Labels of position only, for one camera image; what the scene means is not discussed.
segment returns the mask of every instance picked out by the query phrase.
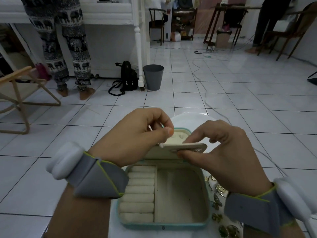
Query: elephant print pants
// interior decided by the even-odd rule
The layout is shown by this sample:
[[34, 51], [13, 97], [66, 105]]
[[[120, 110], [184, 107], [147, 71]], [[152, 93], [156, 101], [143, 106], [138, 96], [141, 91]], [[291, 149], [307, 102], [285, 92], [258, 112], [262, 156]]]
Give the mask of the elephant print pants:
[[67, 87], [69, 72], [56, 33], [56, 23], [62, 26], [70, 50], [76, 84], [79, 90], [90, 85], [90, 56], [79, 0], [21, 0], [31, 24], [42, 39], [45, 61], [57, 88]]

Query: forearm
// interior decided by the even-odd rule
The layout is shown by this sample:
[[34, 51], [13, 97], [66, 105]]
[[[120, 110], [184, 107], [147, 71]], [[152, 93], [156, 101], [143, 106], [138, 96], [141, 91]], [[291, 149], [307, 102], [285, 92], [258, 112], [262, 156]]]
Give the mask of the forearm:
[[[254, 229], [251, 228], [244, 228], [244, 238], [273, 238], [273, 236], [263, 233], [263, 232], [258, 232]], [[299, 225], [297, 222], [295, 222], [291, 226], [283, 227], [281, 228], [281, 238], [305, 238], [304, 233], [300, 229]]]
[[45, 238], [100, 238], [108, 236], [110, 199], [77, 198], [67, 185]]

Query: teal jewelry box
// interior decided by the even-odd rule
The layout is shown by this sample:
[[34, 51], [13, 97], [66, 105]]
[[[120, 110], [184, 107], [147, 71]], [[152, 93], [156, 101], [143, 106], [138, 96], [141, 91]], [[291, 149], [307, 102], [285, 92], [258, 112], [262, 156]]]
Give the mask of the teal jewelry box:
[[211, 218], [208, 182], [200, 168], [179, 159], [176, 152], [204, 152], [203, 143], [183, 141], [190, 135], [176, 128], [164, 144], [153, 147], [126, 172], [130, 177], [117, 214], [123, 226], [138, 230], [196, 230]]

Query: foot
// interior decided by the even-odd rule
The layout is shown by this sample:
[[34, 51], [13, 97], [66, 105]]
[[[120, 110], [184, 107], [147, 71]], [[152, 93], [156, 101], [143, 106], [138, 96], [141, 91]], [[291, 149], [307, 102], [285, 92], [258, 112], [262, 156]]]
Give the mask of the foot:
[[67, 97], [68, 96], [68, 89], [67, 88], [65, 88], [63, 90], [58, 90], [57, 89], [57, 92], [58, 92], [59, 95], [61, 95], [63, 97]]
[[244, 50], [246, 53], [252, 53], [252, 54], [255, 54], [259, 51], [259, 48], [258, 47], [251, 47], [250, 49], [246, 49]]
[[93, 88], [86, 88], [86, 90], [79, 92], [79, 99], [80, 99], [80, 100], [86, 100], [86, 99], [89, 98], [91, 95], [93, 95], [93, 93], [94, 93], [95, 91], [96, 91], [96, 90], [94, 90]]

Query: pink wall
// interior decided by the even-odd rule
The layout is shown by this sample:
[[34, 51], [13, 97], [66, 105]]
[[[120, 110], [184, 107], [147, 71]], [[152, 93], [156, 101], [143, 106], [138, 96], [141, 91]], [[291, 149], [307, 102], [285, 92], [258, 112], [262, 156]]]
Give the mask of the pink wall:
[[[195, 24], [195, 33], [196, 34], [205, 34], [207, 32], [214, 8], [217, 3], [220, 3], [221, 0], [201, 0], [200, 6], [198, 7], [196, 24]], [[233, 3], [245, 3], [246, 0], [229, 0], [230, 4]], [[221, 12], [216, 30], [222, 24], [224, 18], [223, 12]]]

